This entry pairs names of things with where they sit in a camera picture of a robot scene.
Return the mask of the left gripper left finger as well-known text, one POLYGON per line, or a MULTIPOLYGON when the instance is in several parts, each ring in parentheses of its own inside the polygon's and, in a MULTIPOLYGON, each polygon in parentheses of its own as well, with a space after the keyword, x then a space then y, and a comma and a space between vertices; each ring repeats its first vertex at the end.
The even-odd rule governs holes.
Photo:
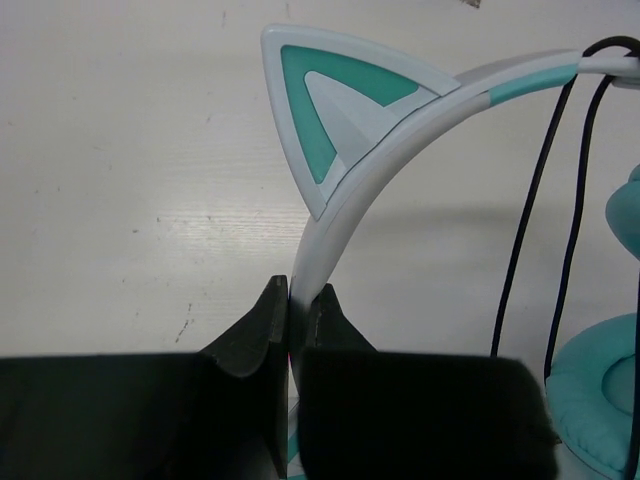
POLYGON ((288 285, 194 352, 5 357, 5 479, 282 479, 288 285))

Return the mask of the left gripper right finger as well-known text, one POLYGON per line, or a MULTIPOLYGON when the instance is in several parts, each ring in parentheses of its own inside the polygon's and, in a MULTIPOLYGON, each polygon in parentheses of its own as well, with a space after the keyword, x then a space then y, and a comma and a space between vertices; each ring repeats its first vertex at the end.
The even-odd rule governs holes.
POLYGON ((310 479, 555 479, 556 438, 520 361, 375 349, 326 285, 294 357, 310 479))

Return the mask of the teal cat-ear headphones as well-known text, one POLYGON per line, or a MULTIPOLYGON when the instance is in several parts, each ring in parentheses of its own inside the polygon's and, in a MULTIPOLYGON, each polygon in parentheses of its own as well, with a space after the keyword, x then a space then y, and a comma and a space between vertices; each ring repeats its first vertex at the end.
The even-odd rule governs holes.
MULTIPOLYGON (((551 88, 560 95, 516 231, 501 300, 507 301, 546 161, 578 76, 601 82, 584 120, 574 213, 550 329, 560 327, 582 223, 595 118, 610 86, 639 85, 639 42, 602 39, 583 51, 552 50, 448 75, 400 51, 350 35, 271 25, 261 36, 269 100, 291 174, 310 217, 289 290, 290 361, 302 377, 312 303, 356 227, 386 185, 417 154, 471 116, 551 88)), ((548 338, 544 386, 564 448, 597 479, 639 475, 639 316, 618 316, 563 347, 548 338)))

